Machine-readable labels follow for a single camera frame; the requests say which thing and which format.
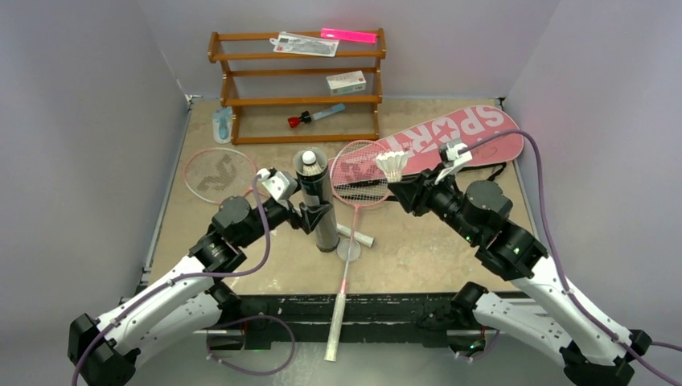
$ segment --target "white cap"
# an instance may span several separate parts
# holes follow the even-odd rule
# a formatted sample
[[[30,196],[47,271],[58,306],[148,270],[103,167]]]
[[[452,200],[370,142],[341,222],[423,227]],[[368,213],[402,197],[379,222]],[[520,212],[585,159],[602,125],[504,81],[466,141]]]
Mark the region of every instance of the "white cap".
[[[306,150],[303,152],[303,164],[304,165],[314,165],[317,163],[318,158],[315,157],[315,153],[310,150]]]
[[[270,178],[270,170],[267,168],[262,168],[258,171],[258,181],[265,181]]]

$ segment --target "gray wall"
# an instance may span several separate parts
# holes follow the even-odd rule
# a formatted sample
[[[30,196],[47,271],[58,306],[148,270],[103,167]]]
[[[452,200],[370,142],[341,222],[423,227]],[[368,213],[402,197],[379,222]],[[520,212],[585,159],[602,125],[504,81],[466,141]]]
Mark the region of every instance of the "gray wall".
[[[139,278],[187,109],[134,0],[0,9],[0,373],[66,384],[68,324]]]
[[[630,328],[682,343],[682,3],[563,1],[506,107],[540,143],[566,270]],[[539,221],[535,163],[521,165]],[[647,355],[682,380],[680,357]],[[659,384],[638,366],[636,384]]]
[[[206,57],[211,31],[314,31],[320,27],[385,29],[388,54],[382,64],[382,80],[388,97],[504,96],[558,2],[140,0],[185,92],[212,97],[220,93],[220,66],[208,63]],[[272,50],[269,43],[251,47]],[[272,68],[292,65],[290,60],[270,62],[267,65]],[[321,63],[307,62],[310,67]],[[334,67],[343,66],[337,65],[339,61],[332,62],[336,63]],[[317,88],[311,86],[315,82],[294,82],[269,77],[251,79],[240,86],[251,97],[326,91],[321,79],[317,79]]]

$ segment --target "wooden shelf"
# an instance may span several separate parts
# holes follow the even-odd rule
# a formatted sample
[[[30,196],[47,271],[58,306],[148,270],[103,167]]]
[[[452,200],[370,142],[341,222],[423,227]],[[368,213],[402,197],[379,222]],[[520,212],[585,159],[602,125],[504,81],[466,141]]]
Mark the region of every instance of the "wooden shelf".
[[[363,31],[377,34],[377,44],[375,49],[362,51],[343,51],[341,47],[336,52],[336,56],[330,58],[326,56],[312,56],[287,54],[279,52],[256,52],[256,53],[225,53],[223,52],[222,42],[236,41],[255,41],[277,38],[279,32],[265,32],[253,34],[219,34],[213,32],[208,43],[208,60],[211,63],[220,63],[223,70],[222,91],[220,93],[220,103],[223,107],[231,106],[235,114],[232,123],[232,143],[285,143],[285,142],[345,142],[359,139],[376,140],[379,139],[379,103],[383,100],[383,88],[381,86],[381,60],[386,57],[386,42],[384,39],[384,29],[375,31]],[[297,35],[319,37],[319,31],[292,32]],[[374,58],[374,67],[362,68],[295,68],[295,69],[272,69],[272,70],[240,70],[232,71],[229,65],[230,60],[272,60],[272,59],[319,59],[333,60],[334,58]],[[308,96],[308,97],[283,97],[283,98],[239,98],[234,78],[238,76],[300,76],[300,75],[324,75],[339,74],[345,72],[362,71],[365,74],[374,74],[374,84],[372,94],[369,95],[341,95],[341,96]],[[241,108],[244,106],[277,106],[277,105],[333,105],[337,103],[369,103],[372,105],[374,122],[373,133],[367,134],[330,134],[330,135],[308,135],[308,136],[287,136],[287,137],[239,137],[239,124]]]

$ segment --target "tabletop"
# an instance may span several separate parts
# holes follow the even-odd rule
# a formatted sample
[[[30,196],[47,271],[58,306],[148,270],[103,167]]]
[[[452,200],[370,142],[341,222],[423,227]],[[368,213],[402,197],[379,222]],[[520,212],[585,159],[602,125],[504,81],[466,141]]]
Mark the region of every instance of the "tabletop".
[[[397,133],[423,121],[439,117],[469,105],[494,105],[493,100],[386,100],[379,106],[381,135]],[[180,155],[178,172],[171,188],[158,244],[154,253],[151,281],[161,277],[175,265],[188,249],[206,232],[217,205],[206,203],[194,196],[183,182],[183,166],[198,150],[223,146],[212,136],[212,113],[220,107],[217,101],[199,101],[193,104],[190,124]],[[244,108],[240,136],[295,135],[286,124],[286,118],[301,111],[311,112],[320,106],[283,106]],[[353,133],[369,131],[372,115],[369,106],[349,105],[343,113],[302,125],[298,130],[309,134]],[[294,155],[310,146],[334,157],[345,142],[317,144],[242,145],[234,147],[247,154],[257,166],[274,166],[293,174]],[[492,169],[470,170],[457,174],[461,189],[469,183],[485,179]],[[516,177],[514,165],[495,180],[511,199],[514,207],[510,220],[531,229],[526,203]],[[292,198],[301,201],[300,194]],[[337,222],[351,226],[353,208],[334,201]],[[513,291],[515,287],[489,273],[474,257],[460,236],[442,223],[435,215],[413,217],[405,213],[400,204],[383,202],[375,207],[361,209],[359,232],[376,238],[372,248],[363,246],[357,261],[350,263],[348,292],[352,294],[431,293],[456,292],[468,281],[475,281],[494,291]],[[271,237],[272,246],[268,263],[259,271],[246,277],[226,279],[238,294],[334,294],[339,290],[344,261],[335,252],[322,253],[315,245],[313,234],[294,231],[288,224],[280,225]],[[265,240],[261,238],[244,252],[247,261],[237,271],[249,269],[263,257]]]

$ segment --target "pink badminton racket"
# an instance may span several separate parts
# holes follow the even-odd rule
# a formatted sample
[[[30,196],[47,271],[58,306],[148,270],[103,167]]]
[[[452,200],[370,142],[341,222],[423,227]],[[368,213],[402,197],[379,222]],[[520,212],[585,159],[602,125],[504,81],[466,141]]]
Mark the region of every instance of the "pink badminton racket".
[[[234,195],[251,193],[256,163],[246,154],[227,147],[212,147],[192,155],[183,177],[192,193],[207,203],[220,204]]]
[[[339,257],[346,261],[346,265],[343,269],[341,288],[336,295],[334,314],[331,317],[329,339],[327,340],[327,353],[324,357],[325,360],[331,362],[336,361],[343,312],[346,308],[348,263],[360,255],[360,246],[355,241],[358,212],[361,207],[377,205],[388,197],[386,176],[375,162],[379,154],[387,151],[377,142],[355,141],[341,149],[334,159],[334,163],[331,164],[331,188],[334,195],[341,202],[351,205],[355,209],[350,239],[342,240],[336,249]]]

